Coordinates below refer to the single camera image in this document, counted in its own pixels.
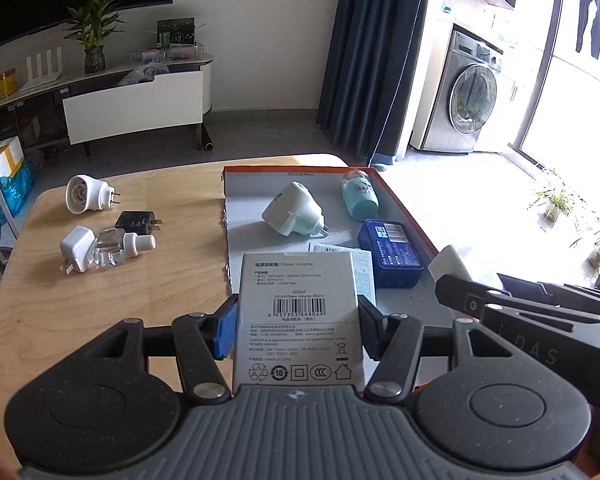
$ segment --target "white plug adapter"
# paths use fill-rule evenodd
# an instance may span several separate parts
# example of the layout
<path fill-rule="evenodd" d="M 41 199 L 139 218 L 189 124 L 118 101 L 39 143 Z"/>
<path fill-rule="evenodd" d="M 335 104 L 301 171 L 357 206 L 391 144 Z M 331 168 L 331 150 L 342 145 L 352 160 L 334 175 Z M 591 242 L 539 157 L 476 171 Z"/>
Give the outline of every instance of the white plug adapter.
<path fill-rule="evenodd" d="M 103 180 L 96 180 L 88 175 L 76 175 L 66 185 L 64 201 L 67 209 L 75 215 L 84 213 L 87 209 L 100 211 L 113 204 L 115 189 Z"/>
<path fill-rule="evenodd" d="M 292 232 L 301 235 L 328 234 L 322 208 L 299 182 L 292 182 L 278 193 L 263 211 L 262 219 L 284 236 Z"/>
<path fill-rule="evenodd" d="M 60 242 L 60 252 L 64 262 L 60 266 L 62 272 L 70 274 L 72 270 L 85 272 L 93 263 L 96 235 L 87 227 L 77 225 Z"/>

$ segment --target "barcode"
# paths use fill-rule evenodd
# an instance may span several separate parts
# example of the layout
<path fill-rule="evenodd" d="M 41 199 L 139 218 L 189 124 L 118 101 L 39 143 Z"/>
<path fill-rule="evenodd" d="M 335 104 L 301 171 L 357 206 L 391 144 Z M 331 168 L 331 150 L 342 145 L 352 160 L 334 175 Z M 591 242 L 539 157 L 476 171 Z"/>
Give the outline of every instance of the barcode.
<path fill-rule="evenodd" d="M 407 243 L 407 235 L 404 234 L 404 230 L 402 229 L 401 225 L 384 224 L 384 230 L 389 237 L 389 241 L 399 244 Z"/>
<path fill-rule="evenodd" d="M 324 298 L 273 300 L 274 316 L 324 316 Z"/>
<path fill-rule="evenodd" d="M 314 245 L 314 253 L 337 253 L 338 249 L 336 247 L 329 247 L 326 245 Z"/>

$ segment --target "black power adapter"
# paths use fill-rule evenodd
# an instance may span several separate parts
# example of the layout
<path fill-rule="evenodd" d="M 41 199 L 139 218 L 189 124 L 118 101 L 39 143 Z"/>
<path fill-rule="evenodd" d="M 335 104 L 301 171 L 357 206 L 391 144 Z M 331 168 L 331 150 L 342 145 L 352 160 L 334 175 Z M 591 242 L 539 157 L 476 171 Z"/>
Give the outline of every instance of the black power adapter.
<path fill-rule="evenodd" d="M 153 211 L 123 211 L 116 221 L 116 229 L 137 235 L 150 235 L 159 231 L 160 225 L 162 220 L 156 220 Z"/>

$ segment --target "light blue bottle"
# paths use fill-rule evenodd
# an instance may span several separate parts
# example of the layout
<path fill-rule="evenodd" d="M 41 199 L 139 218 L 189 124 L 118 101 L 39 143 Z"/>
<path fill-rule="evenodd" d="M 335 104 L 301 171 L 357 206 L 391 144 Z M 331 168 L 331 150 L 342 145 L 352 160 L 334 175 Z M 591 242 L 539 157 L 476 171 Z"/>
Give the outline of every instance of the light blue bottle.
<path fill-rule="evenodd" d="M 342 179 L 342 197 L 351 217 L 364 222 L 378 213 L 378 197 L 364 171 L 347 173 Z"/>

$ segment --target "plant vase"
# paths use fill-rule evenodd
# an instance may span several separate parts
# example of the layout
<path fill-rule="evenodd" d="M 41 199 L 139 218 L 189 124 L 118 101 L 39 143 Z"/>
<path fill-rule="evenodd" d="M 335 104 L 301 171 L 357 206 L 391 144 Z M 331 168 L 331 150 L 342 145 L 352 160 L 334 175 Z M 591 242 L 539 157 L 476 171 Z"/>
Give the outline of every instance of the plant vase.
<path fill-rule="evenodd" d="M 595 248 L 591 251 L 591 254 L 587 256 L 587 263 L 597 269 L 600 266 L 600 249 Z"/>
<path fill-rule="evenodd" d="M 93 74 L 105 69 L 102 45 L 84 49 L 84 73 Z"/>
<path fill-rule="evenodd" d="M 546 205 L 546 211 L 544 212 L 544 219 L 547 221 L 547 223 L 550 225 L 550 227 L 554 226 L 554 224 L 557 222 L 559 216 L 560 216 L 560 209 L 558 208 L 558 206 L 549 202 Z"/>

